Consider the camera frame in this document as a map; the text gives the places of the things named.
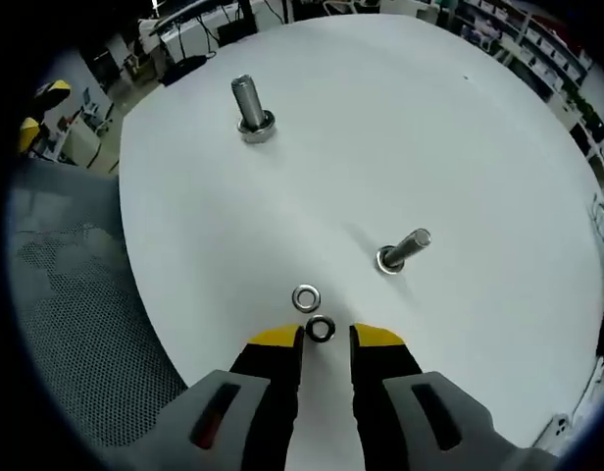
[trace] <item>gray mesh fabric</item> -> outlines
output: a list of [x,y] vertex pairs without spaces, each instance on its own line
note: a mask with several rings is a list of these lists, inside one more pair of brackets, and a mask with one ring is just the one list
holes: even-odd
[[116,178],[28,161],[9,202],[9,278],[24,339],[59,407],[98,446],[141,437],[186,389],[138,296],[118,193]]

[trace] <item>floor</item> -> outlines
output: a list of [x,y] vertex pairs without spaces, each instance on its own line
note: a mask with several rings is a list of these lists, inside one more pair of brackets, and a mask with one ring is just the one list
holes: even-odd
[[119,80],[110,87],[108,96],[115,104],[109,116],[111,124],[101,136],[101,147],[97,157],[88,167],[90,171],[100,175],[117,175],[119,173],[124,117],[158,85],[156,80],[148,80],[135,85],[129,85]]

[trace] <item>desk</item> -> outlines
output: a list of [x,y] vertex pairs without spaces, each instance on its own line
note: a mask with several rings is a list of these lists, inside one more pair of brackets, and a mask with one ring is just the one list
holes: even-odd
[[87,167],[95,158],[101,141],[97,134],[84,122],[81,111],[75,113],[65,131],[58,131],[52,151],[45,148],[41,155],[54,162],[60,161],[60,155],[65,154],[74,163]]
[[[236,131],[242,74],[276,115],[264,144]],[[363,469],[353,322],[403,337],[517,445],[577,405],[604,307],[598,184],[539,98],[463,39],[397,15],[256,34],[145,97],[121,155],[130,265],[189,385],[258,332],[306,323],[291,294],[320,290],[337,333],[305,344],[287,469]],[[431,246],[381,275],[376,251],[418,227]]]
[[[274,9],[274,11],[281,18],[284,19],[281,0],[268,1],[270,2],[270,6]],[[272,27],[281,26],[280,20],[268,8],[267,4],[265,3],[265,0],[251,0],[250,5],[252,7],[252,11],[254,12],[256,28],[259,32],[267,31]],[[228,21],[228,18],[230,18],[232,21],[234,21],[235,19],[235,14],[237,10],[236,4],[226,5],[225,9],[226,13],[224,13],[224,11],[219,8],[210,13],[202,15],[202,22],[204,23],[204,26],[207,27],[215,37],[218,36],[218,27],[225,25]],[[289,15],[291,15],[292,11],[293,8],[289,3]],[[241,11],[239,11],[239,16],[241,19],[243,18],[243,13]],[[182,45],[184,46],[184,52],[187,57],[208,54],[209,43],[207,41],[206,32],[197,20],[190,20],[188,22],[183,23],[180,27],[180,31]],[[175,62],[178,62],[182,59],[182,51],[180,49],[180,42],[178,40],[177,28],[173,28],[165,34],[162,34],[161,40],[167,46],[167,50],[169,51],[172,59]],[[212,37],[210,38],[210,45],[212,51],[217,51],[219,49],[217,42]]]

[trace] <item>washer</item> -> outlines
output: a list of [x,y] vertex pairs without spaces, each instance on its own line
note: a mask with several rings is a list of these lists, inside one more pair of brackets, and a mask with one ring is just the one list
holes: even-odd
[[[328,327],[328,331],[323,336],[318,336],[313,331],[313,327],[316,324],[326,324]],[[334,336],[336,332],[336,327],[334,325],[334,321],[330,319],[328,316],[323,316],[322,314],[316,314],[306,323],[306,335],[309,336],[309,339],[316,343],[324,343],[329,341]]]
[[[311,302],[311,304],[302,304],[302,302],[300,302],[300,296],[304,292],[309,292],[313,295],[313,302]],[[317,288],[311,285],[300,285],[298,288],[294,289],[293,294],[291,295],[291,300],[293,301],[295,308],[300,312],[304,312],[305,314],[315,311],[318,307],[320,307],[320,303],[322,302],[320,292]]]
[[384,264],[384,256],[392,248],[394,248],[393,245],[386,245],[385,247],[381,247],[377,252],[377,267],[386,275],[396,275],[404,268],[404,262],[401,262],[395,267],[390,267]]

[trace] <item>metal bolt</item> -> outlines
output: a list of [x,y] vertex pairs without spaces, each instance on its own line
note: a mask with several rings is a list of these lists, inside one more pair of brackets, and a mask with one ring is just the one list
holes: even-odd
[[387,245],[377,253],[378,267],[387,275],[394,275],[404,268],[404,261],[430,245],[430,233],[417,229],[407,235],[398,245]]
[[276,119],[271,111],[261,106],[254,80],[250,76],[241,76],[232,81],[231,87],[241,112],[237,128],[243,140],[249,143],[265,142],[276,130]]

